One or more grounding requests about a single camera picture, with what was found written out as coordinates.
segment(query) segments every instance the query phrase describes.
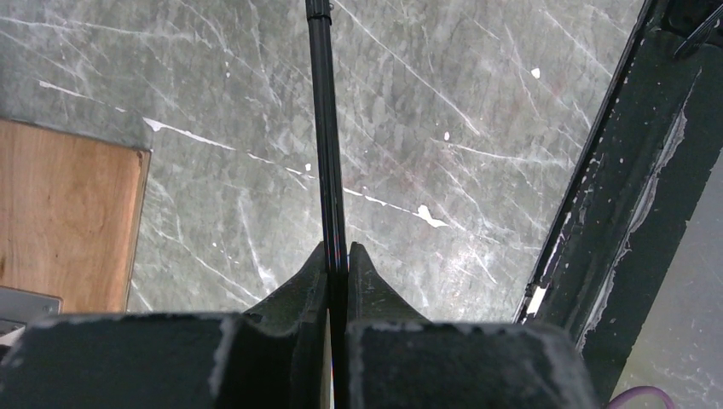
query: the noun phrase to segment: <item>white paint scuff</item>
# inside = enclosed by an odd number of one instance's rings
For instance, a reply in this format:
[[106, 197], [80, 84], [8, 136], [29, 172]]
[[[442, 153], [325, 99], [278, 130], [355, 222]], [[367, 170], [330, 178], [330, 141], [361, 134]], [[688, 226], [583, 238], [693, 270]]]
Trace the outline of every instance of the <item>white paint scuff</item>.
[[187, 136], [187, 137], [193, 139], [194, 141], [203, 142], [203, 143], [206, 143], [206, 144], [208, 144], [208, 145], [213, 145], [214, 147], [222, 147], [223, 149], [227, 149], [227, 150], [229, 150], [229, 151], [235, 151], [235, 150], [236, 150], [235, 148], [230, 147], [230, 146], [228, 146], [228, 145], [223, 145], [222, 143], [218, 143], [218, 142], [212, 141], [212, 140], [210, 140], [210, 139], [206, 139], [206, 138], [204, 138], [203, 136], [198, 136], [198, 135], [196, 135], [196, 134], [193, 134], [193, 133], [191, 133], [191, 132], [188, 132], [187, 130], [180, 130], [180, 129], [178, 129], [178, 128], [176, 128], [176, 127], [173, 127], [173, 126], [170, 126], [170, 125], [168, 125], [168, 124], [164, 124], [164, 123], [162, 123], [162, 122], [156, 121], [155, 119], [143, 117], [143, 122], [145, 122], [146, 124], [148, 124], [148, 126], [151, 127], [151, 129], [153, 130], [153, 132], [158, 132], [159, 130], [162, 130], [162, 129], [172, 130], [172, 131], [177, 132], [177, 133], [179, 133], [179, 134], [181, 134], [181, 135], [183, 135], [183, 136]]
[[234, 345], [234, 337], [238, 331], [238, 324], [234, 318], [225, 317], [221, 321], [219, 330], [221, 331], [221, 342], [218, 343], [218, 348], [213, 352], [215, 365], [213, 369], [211, 369], [211, 374], [209, 374], [208, 377], [209, 390], [211, 391], [211, 396], [214, 398], [218, 396], [218, 392], [221, 390], [223, 373], [226, 372], [226, 364], [228, 362], [228, 353], [231, 352], [231, 347]]
[[598, 297], [595, 300], [595, 304], [593, 305], [593, 310], [590, 312], [590, 318], [587, 320], [587, 323], [582, 330], [582, 335], [577, 342], [577, 349], [579, 351], [582, 351], [585, 348], [587, 334], [597, 328], [600, 320], [603, 318], [603, 312], [607, 309], [608, 298], [610, 296], [610, 293], [612, 292], [613, 285], [615, 284], [614, 280], [617, 265], [620, 263], [623, 257], [625, 257], [625, 255], [632, 251], [629, 241], [630, 235], [635, 233], [635, 231], [640, 228], [640, 226], [645, 222], [645, 219], [647, 219], [648, 215], [652, 210], [653, 203], [655, 202], [657, 183], [660, 172], [668, 165], [670, 159], [673, 158], [673, 156], [675, 155], [675, 151], [678, 149], [678, 145], [680, 145], [680, 143], [685, 139], [685, 125], [688, 122], [688, 119], [685, 117], [685, 107], [688, 104], [688, 99], [691, 97], [696, 81], [697, 76], [693, 80], [690, 91], [688, 91], [688, 96], [683, 101], [683, 107], [680, 109], [680, 112], [678, 113], [677, 117], [673, 122], [673, 126], [671, 126], [671, 129], [666, 136], [660, 156], [658, 157], [653, 167], [653, 173], [648, 178], [645, 186], [643, 187], [643, 191], [638, 197], [638, 203], [635, 205], [633, 217], [630, 220], [627, 232], [625, 232], [625, 238], [623, 239], [620, 247], [617, 250], [615, 260], [613, 260], [612, 263], [612, 267], [610, 268], [607, 277], [605, 277], [605, 282], [601, 286]]
[[427, 206], [425, 206], [425, 205], [421, 205], [421, 206], [417, 209], [417, 213], [413, 213], [413, 214], [414, 214], [415, 216], [417, 216], [418, 218], [424, 220], [425, 222], [429, 223], [430, 226], [432, 226], [433, 228], [440, 228], [440, 227], [442, 227], [442, 226], [445, 226], [445, 227], [446, 227], [446, 226], [449, 226], [447, 223], [445, 223], [445, 222], [443, 222], [443, 221], [441, 221], [441, 220], [437, 220], [437, 219], [433, 218], [433, 217], [431, 216], [431, 213], [429, 212], [429, 208], [428, 208]]

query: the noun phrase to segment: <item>white paint speck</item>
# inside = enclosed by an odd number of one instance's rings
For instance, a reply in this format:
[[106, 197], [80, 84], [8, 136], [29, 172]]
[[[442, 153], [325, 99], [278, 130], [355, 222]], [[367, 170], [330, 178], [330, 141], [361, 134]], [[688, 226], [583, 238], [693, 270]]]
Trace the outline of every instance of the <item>white paint speck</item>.
[[418, 218], [424, 220], [425, 222], [429, 223], [430, 226], [433, 228], [440, 228], [442, 226], [449, 226], [447, 223], [437, 220], [431, 216], [431, 213], [429, 212], [429, 208], [425, 205], [421, 205], [417, 209], [417, 213], [413, 213], [413, 215], [417, 216]]

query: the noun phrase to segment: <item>gray marble floor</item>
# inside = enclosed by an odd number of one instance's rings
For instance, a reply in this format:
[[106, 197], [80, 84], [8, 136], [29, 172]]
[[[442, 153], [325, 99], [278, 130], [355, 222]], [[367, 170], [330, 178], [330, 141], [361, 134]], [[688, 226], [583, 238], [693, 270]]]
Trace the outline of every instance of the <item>gray marble floor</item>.
[[[641, 1], [334, 5], [349, 238], [510, 319]], [[0, 55], [3, 117], [153, 148], [131, 310], [246, 309], [321, 239], [302, 0], [6, 0]]]

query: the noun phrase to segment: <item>black pole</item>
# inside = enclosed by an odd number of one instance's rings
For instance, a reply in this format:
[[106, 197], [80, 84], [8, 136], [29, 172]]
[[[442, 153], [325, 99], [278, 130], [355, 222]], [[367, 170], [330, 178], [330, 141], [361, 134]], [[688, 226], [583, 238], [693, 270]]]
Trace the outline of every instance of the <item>black pole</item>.
[[331, 11], [329, 0], [306, 0], [311, 46], [311, 80], [314, 86], [316, 151], [319, 157], [321, 218], [329, 275], [334, 404], [337, 408], [344, 408], [347, 406], [346, 391], [349, 387], [346, 380], [344, 344], [349, 266], [346, 258], [337, 106], [334, 97]]

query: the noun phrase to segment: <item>white vein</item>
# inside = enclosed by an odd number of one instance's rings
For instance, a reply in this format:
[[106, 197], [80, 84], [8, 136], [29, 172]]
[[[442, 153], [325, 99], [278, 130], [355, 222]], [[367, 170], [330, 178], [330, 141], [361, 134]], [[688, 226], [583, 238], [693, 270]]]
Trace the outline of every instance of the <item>white vein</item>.
[[359, 21], [359, 19], [356, 18], [356, 16], [355, 16], [354, 14], [352, 14], [352, 13], [346, 8], [346, 6], [344, 6], [344, 5], [343, 5], [342, 3], [340, 3], [340, 2], [336, 2], [336, 4], [337, 4], [343, 11], [345, 11], [346, 14], [348, 14], [349, 17], [351, 17], [351, 19], [352, 19], [359, 27], [362, 28], [362, 30], [363, 30], [372, 40], [374, 40], [375, 43], [379, 44], [379, 46], [381, 46], [381, 47], [382, 47], [383, 49], [385, 49], [389, 54], [391, 54], [391, 56], [394, 57], [395, 60], [399, 61], [405, 68], [407, 68], [407, 71], [409, 71], [412, 75], [414, 75], [421, 83], [423, 83], [424, 85], [426, 85], [426, 86], [427, 86], [429, 89], [431, 89], [437, 96], [439, 96], [440, 98], [442, 98], [442, 100], [443, 100], [444, 102], [446, 102], [447, 105], [449, 105], [452, 109], [454, 109], [454, 111], [457, 112], [457, 114], [460, 115], [460, 116], [462, 117], [462, 119], [465, 120], [465, 125], [467, 126], [467, 128], [469, 128], [472, 132], [474, 132], [475, 135], [477, 135], [477, 136], [480, 136], [480, 135], [481, 135], [480, 131], [479, 131], [479, 130], [474, 126], [474, 124], [472, 123], [471, 118], [468, 117], [464, 112], [462, 112], [447, 96], [445, 96], [444, 94], [442, 94], [441, 92], [439, 92], [436, 88], [434, 88], [433, 86], [431, 86], [431, 84], [428, 83], [424, 78], [422, 78], [409, 64], [407, 64], [404, 60], [402, 60], [402, 58], [401, 58], [399, 55], [397, 55], [397, 54], [396, 54], [394, 51], [392, 51], [389, 47], [387, 47], [387, 46], [384, 45], [381, 41], [379, 41], [379, 40], [372, 34], [372, 32], [370, 32], [369, 29], [368, 29], [366, 26], [364, 26], [364, 25], [362, 24], [362, 22]]
[[90, 98], [89, 96], [85, 96], [85, 95], [83, 95], [83, 94], [79, 94], [79, 93], [77, 93], [77, 92], [75, 92], [75, 91], [71, 91], [71, 90], [69, 90], [69, 89], [65, 89], [65, 88], [59, 87], [59, 86], [57, 86], [57, 85], [53, 85], [53, 84], [51, 84], [51, 83], [46, 83], [45, 81], [38, 81], [38, 85], [40, 85], [40, 88], [54, 89], [54, 90], [56, 90], [56, 91], [62, 92], [63, 94], [68, 94], [68, 95], [72, 95], [72, 96], [77, 96], [78, 98], [85, 98], [86, 100], [95, 101], [93, 98]]
[[133, 280], [130, 281], [130, 286], [133, 287], [133, 290], [136, 290], [136, 295], [137, 295], [138, 298], [141, 300], [141, 302], [143, 303], [143, 305], [146, 306], [147, 310], [148, 310], [148, 311], [153, 311], [153, 307], [151, 307], [151, 304], [148, 302], [148, 300], [147, 300], [147, 299], [141, 294], [141, 292], [138, 290], [138, 285], [136, 285], [136, 283], [135, 283]]
[[251, 258], [253, 261], [253, 267], [256, 269], [256, 272], [258, 273], [258, 277], [263, 282], [263, 286], [266, 289], [267, 292], [271, 292], [279, 287], [279, 283], [276, 281], [276, 278], [274, 275], [266, 269], [261, 264], [261, 261], [258, 258], [258, 254], [256, 253], [256, 246], [253, 245], [253, 241], [251, 239], [250, 231], [248, 221], [246, 220], [246, 211], [244, 210], [244, 204], [241, 200], [241, 196], [239, 195], [238, 201], [236, 203], [236, 206], [239, 209], [239, 213], [241, 216], [241, 223], [244, 225], [244, 235], [246, 236], [246, 243], [249, 246], [249, 251], [251, 252]]
[[608, 71], [608, 69], [605, 68], [605, 66], [604, 66], [597, 58], [595, 58], [595, 56], [593, 55], [593, 53], [591, 53], [590, 50], [587, 49], [587, 47], [585, 47], [582, 43], [580, 43], [580, 41], [578, 41], [577, 38], [575, 38], [575, 36], [573, 36], [572, 34], [570, 34], [570, 32], [568, 32], [568, 31], [563, 27], [563, 25], [560, 24], [560, 22], [559, 22], [557, 19], [555, 19], [554, 17], [552, 17], [552, 14], [550, 14], [547, 10], [545, 10], [545, 16], [546, 16], [557, 28], [559, 28], [560, 30], [562, 30], [562, 32], [564, 33], [564, 35], [565, 35], [567, 38], [569, 38], [570, 40], [572, 40], [572, 42], [575, 43], [575, 46], [576, 46], [580, 51], [582, 51], [582, 53], [583, 53], [584, 55], [586, 55], [588, 58], [590, 58], [590, 60], [591, 60], [592, 62], [594, 62], [595, 65], [597, 65], [601, 70], [603, 70], [604, 73], [608, 74], [608, 77], [612, 77], [612, 74], [610, 73], [610, 71]]
[[543, 166], [559, 166], [561, 168], [564, 168], [566, 165], [566, 163], [561, 160], [553, 160], [553, 159], [544, 160], [544, 159], [538, 159], [538, 158], [519, 158], [516, 156], [507, 156], [507, 155], [500, 155], [498, 153], [478, 151], [477, 149], [472, 149], [471, 147], [466, 147], [466, 146], [460, 145], [458, 143], [438, 141], [436, 139], [431, 139], [431, 140], [436, 143], [446, 143], [447, 145], [449, 145], [451, 147], [456, 147], [456, 148], [462, 149], [463, 151], [475, 153], [477, 155], [484, 156], [485, 158], [505, 160], [505, 161], [519, 163], [519, 164], [539, 164], [539, 165], [543, 165]]
[[28, 27], [52, 28], [54, 30], [60, 30], [60, 31], [64, 31], [64, 32], [76, 32], [77, 31], [77, 29], [70, 28], [70, 27], [56, 26], [55, 24], [41, 23], [41, 22], [36, 22], [36, 21], [18, 20], [18, 19], [14, 19], [12, 17], [0, 16], [0, 21], [7, 21], [8, 23], [15, 23], [15, 24], [18, 24], [21, 26], [28, 26]]

